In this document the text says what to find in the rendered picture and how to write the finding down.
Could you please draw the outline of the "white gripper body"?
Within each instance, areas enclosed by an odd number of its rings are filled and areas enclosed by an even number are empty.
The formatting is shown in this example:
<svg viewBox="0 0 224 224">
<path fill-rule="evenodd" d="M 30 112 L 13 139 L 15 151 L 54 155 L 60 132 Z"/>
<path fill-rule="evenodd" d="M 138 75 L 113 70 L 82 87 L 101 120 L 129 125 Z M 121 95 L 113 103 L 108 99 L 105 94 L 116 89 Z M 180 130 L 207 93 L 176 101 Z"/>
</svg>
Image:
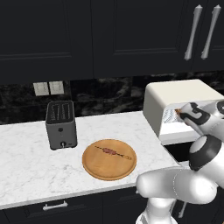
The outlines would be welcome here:
<svg viewBox="0 0 224 224">
<path fill-rule="evenodd" d="M 199 119 L 201 117 L 201 113 L 194 112 L 192 105 L 187 103 L 179 110 L 179 116 L 182 120 L 188 118 L 193 121 L 194 119 Z"/>
</svg>

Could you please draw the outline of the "white toaster oven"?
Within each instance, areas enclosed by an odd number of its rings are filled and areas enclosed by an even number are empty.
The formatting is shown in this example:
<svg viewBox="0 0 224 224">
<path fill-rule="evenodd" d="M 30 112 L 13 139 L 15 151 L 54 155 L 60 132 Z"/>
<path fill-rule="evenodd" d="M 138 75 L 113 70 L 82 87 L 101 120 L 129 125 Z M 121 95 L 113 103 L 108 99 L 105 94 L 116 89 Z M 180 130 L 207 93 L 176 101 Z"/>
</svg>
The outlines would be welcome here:
<svg viewBox="0 0 224 224">
<path fill-rule="evenodd" d="M 152 82 L 145 88 L 143 115 L 159 139 L 162 134 L 195 131 L 181 121 L 176 109 L 188 102 L 203 107 L 221 100 L 224 96 L 201 80 Z"/>
</svg>

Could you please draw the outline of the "white toaster oven door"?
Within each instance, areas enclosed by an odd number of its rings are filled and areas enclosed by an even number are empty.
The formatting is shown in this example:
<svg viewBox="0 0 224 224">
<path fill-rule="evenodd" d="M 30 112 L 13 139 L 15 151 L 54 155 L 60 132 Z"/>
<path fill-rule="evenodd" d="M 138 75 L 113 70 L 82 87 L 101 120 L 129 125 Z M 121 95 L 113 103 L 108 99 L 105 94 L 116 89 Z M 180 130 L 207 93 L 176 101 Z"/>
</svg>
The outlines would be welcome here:
<svg viewBox="0 0 224 224">
<path fill-rule="evenodd" d="M 187 167 L 190 147 L 199 137 L 200 135 L 195 131 L 186 131 L 162 134 L 159 140 L 178 163 Z"/>
</svg>

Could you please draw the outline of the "kebab skewer with meat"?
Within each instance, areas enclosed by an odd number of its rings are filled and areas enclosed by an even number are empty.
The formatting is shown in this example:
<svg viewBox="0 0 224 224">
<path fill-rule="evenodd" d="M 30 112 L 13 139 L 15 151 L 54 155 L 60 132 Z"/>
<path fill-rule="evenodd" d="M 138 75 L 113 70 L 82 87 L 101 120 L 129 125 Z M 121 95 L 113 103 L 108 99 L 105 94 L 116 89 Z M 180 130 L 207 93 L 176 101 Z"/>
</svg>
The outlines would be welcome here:
<svg viewBox="0 0 224 224">
<path fill-rule="evenodd" d="M 132 159 L 131 157 L 129 157 L 129 156 L 127 156 L 127 155 L 119 154 L 119 153 L 117 153 L 115 150 L 112 150 L 112 149 L 110 149 L 110 148 L 102 148 L 102 147 L 99 147 L 99 146 L 95 146 L 95 148 L 100 149 L 100 150 L 102 150 L 104 153 L 107 153 L 107 154 L 109 154 L 109 155 L 111 155 L 111 156 L 117 155 L 117 156 L 120 156 L 120 157 L 122 157 L 122 158 L 126 158 L 126 159 L 128 159 L 128 160 L 131 160 L 131 159 Z"/>
</svg>

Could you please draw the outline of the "black base cupboard door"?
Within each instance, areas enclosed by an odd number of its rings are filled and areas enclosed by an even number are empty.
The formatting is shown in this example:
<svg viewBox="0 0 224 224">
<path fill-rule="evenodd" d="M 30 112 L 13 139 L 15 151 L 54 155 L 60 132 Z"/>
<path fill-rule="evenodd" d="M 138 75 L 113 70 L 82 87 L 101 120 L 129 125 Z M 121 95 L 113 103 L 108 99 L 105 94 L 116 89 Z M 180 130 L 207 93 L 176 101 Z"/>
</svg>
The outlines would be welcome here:
<svg viewBox="0 0 224 224">
<path fill-rule="evenodd" d="M 103 224 L 136 224 L 147 205 L 147 199 L 137 194 L 136 190 L 129 187 L 102 195 Z"/>
</svg>

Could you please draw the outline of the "dark grey toaster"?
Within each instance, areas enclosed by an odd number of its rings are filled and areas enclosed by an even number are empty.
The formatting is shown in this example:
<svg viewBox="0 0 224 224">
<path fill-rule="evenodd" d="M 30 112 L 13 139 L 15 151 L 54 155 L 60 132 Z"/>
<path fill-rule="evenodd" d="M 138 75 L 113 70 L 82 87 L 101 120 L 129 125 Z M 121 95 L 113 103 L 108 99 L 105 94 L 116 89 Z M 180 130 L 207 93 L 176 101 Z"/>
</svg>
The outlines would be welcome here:
<svg viewBox="0 0 224 224">
<path fill-rule="evenodd" d="M 74 103 L 72 101 L 49 102 L 46 110 L 45 126 L 52 150 L 77 146 Z"/>
</svg>

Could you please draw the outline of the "round wooden cutting board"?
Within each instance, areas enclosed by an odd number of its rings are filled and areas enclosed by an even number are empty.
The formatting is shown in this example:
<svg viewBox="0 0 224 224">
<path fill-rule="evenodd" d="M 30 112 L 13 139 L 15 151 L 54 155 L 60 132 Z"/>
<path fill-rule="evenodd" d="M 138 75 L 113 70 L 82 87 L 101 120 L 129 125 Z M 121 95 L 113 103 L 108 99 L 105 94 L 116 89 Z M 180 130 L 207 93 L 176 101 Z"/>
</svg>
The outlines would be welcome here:
<svg viewBox="0 0 224 224">
<path fill-rule="evenodd" d="M 111 156 L 95 148 L 110 148 L 119 154 L 131 157 L 131 160 L 114 155 Z M 115 139 L 102 139 L 91 143 L 83 152 L 82 165 L 94 178 L 101 180 L 118 180 L 130 175 L 137 165 L 135 151 L 125 142 Z"/>
</svg>

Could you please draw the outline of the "black drawer front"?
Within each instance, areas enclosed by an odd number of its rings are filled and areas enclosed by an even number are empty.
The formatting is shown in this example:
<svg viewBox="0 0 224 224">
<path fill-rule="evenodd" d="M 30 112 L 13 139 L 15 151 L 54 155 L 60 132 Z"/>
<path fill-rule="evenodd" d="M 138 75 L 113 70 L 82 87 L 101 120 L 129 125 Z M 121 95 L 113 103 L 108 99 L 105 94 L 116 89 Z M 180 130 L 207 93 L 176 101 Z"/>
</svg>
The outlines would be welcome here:
<svg viewBox="0 0 224 224">
<path fill-rule="evenodd" d="M 48 206 L 61 204 L 67 207 L 44 211 Z M 4 224 L 102 224 L 102 196 L 99 193 L 59 199 L 3 210 Z"/>
</svg>

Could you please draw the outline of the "black wall cupboard door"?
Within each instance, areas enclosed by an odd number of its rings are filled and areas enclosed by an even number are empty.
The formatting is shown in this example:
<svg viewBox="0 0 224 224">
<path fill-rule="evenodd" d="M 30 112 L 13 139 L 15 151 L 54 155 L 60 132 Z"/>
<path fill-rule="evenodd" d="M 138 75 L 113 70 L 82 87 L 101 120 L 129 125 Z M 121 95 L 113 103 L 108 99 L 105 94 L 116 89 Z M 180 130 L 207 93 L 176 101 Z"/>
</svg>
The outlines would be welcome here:
<svg viewBox="0 0 224 224">
<path fill-rule="evenodd" d="M 93 77 L 90 0 L 0 0 L 0 85 Z"/>
<path fill-rule="evenodd" d="M 217 4 L 221 7 L 220 15 L 213 31 L 208 57 L 202 59 L 201 53 L 207 40 L 212 11 Z M 193 50 L 192 70 L 194 72 L 224 70 L 224 0 L 207 0 L 206 9 L 202 14 L 203 20 L 200 22 L 199 37 L 196 47 Z"/>
<path fill-rule="evenodd" d="M 188 72 L 196 11 L 207 0 L 91 0 L 94 76 Z"/>
</svg>

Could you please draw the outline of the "white wall socket plate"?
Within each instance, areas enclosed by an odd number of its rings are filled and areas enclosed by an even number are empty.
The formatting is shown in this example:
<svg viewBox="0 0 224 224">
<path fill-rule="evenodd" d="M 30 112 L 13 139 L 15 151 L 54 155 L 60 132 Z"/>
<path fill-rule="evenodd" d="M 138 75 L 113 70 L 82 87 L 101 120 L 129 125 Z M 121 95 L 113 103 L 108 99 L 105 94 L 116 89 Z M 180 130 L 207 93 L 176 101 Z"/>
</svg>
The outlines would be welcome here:
<svg viewBox="0 0 224 224">
<path fill-rule="evenodd" d="M 64 87 L 62 81 L 51 81 L 49 83 L 50 92 L 52 95 L 63 95 L 64 94 Z"/>
<path fill-rule="evenodd" d="M 46 82 L 36 82 L 33 84 L 36 96 L 49 95 L 49 90 Z"/>
</svg>

